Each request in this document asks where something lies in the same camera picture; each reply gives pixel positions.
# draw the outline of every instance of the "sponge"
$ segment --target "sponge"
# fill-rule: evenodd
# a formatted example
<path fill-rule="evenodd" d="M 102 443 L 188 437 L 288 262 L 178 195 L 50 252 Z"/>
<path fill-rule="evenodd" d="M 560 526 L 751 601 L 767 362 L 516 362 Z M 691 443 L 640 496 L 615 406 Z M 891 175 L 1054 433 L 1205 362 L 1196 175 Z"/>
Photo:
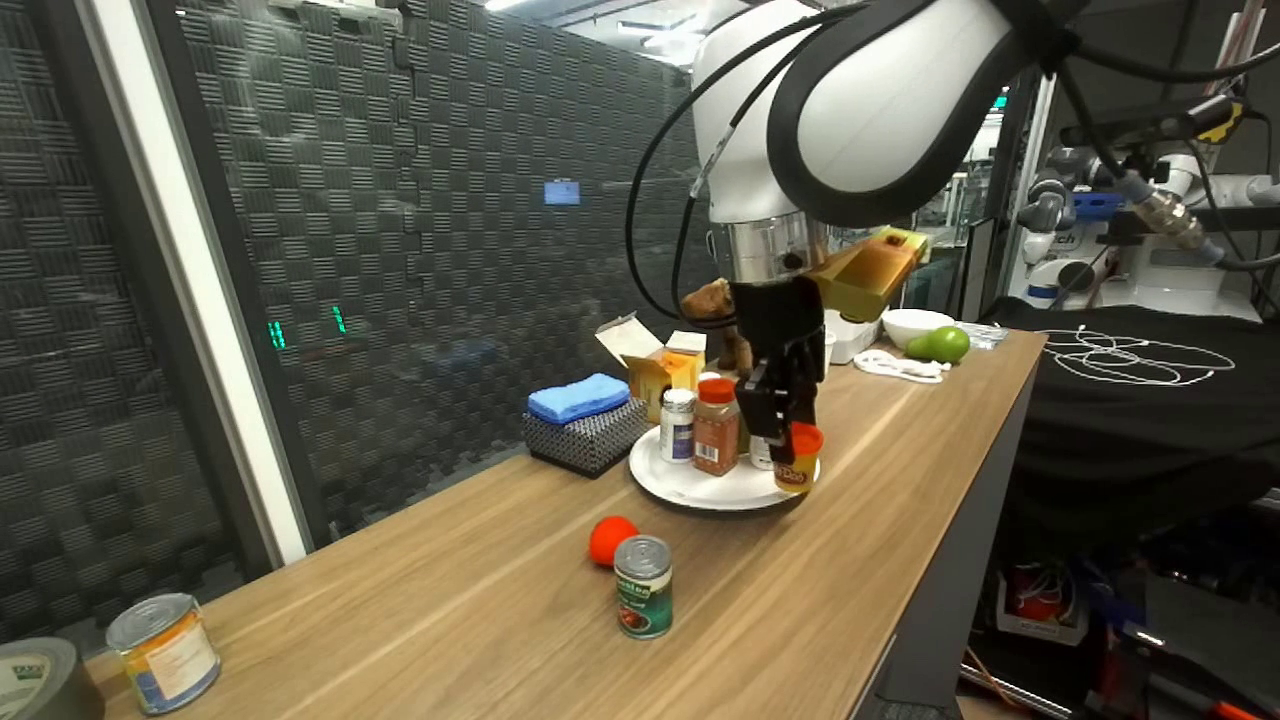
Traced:
<path fill-rule="evenodd" d="M 582 420 L 582 416 L 612 412 L 626 397 L 632 392 L 626 392 L 623 380 L 596 373 L 596 374 L 577 380 L 577 385 L 530 392 L 527 397 L 527 412 L 560 426 L 560 424 L 572 424 L 572 420 Z"/>

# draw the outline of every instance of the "wooden table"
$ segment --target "wooden table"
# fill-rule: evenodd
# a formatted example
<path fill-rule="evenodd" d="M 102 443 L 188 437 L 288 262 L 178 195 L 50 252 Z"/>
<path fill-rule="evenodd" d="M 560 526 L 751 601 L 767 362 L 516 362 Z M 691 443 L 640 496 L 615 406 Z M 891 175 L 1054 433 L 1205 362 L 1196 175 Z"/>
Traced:
<path fill-rule="evenodd" d="M 504 460 L 206 602 L 222 677 L 178 716 L 807 720 L 952 704 L 1035 354 L 1041 334 L 1012 332 L 934 386 L 836 369 L 825 478 L 770 511 L 667 509 L 623 462 L 582 478 Z M 582 561 L 604 511 L 673 538 L 673 631 L 615 626 L 615 585 Z M 94 656 L 92 677 L 107 716 L 134 716 L 119 660 Z"/>

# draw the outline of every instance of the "red bottle cap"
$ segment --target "red bottle cap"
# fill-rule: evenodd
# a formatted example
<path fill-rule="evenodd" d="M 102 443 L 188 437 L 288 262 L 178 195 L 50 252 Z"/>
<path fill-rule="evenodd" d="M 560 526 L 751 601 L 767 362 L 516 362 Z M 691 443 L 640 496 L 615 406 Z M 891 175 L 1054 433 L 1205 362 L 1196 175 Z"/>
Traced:
<path fill-rule="evenodd" d="M 792 424 L 792 452 L 815 454 L 825 447 L 825 433 L 815 424 Z"/>
<path fill-rule="evenodd" d="M 704 404 L 730 404 L 736 380 L 730 374 L 706 374 L 695 385 L 695 398 Z"/>

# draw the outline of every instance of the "spice bottle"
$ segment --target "spice bottle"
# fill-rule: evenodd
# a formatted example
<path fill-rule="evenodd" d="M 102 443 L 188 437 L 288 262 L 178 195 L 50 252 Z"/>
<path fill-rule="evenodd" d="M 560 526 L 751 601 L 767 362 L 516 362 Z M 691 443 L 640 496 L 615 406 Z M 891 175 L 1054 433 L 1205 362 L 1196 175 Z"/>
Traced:
<path fill-rule="evenodd" d="M 667 386 L 664 392 L 664 424 L 659 424 L 659 447 L 664 460 L 691 460 L 691 386 Z"/>
<path fill-rule="evenodd" d="M 706 475 L 730 470 L 736 441 L 740 441 L 736 385 L 726 374 L 701 380 L 695 412 L 691 412 L 691 462 Z"/>
<path fill-rule="evenodd" d="M 807 490 L 820 452 L 825 452 L 825 433 L 815 424 L 792 424 L 792 462 L 778 462 L 770 470 L 774 487 L 795 496 Z"/>

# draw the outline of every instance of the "cardboard box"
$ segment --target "cardboard box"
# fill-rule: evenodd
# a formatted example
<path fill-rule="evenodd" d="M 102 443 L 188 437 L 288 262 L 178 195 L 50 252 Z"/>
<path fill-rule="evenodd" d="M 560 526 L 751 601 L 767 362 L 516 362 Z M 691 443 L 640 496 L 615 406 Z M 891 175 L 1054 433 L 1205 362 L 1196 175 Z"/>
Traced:
<path fill-rule="evenodd" d="M 619 317 L 601 322 L 596 339 L 626 369 L 632 397 L 645 404 L 649 424 L 664 412 L 664 386 L 695 386 L 704 373 L 704 332 L 673 332 L 673 339 L 659 342 L 637 317 Z"/>

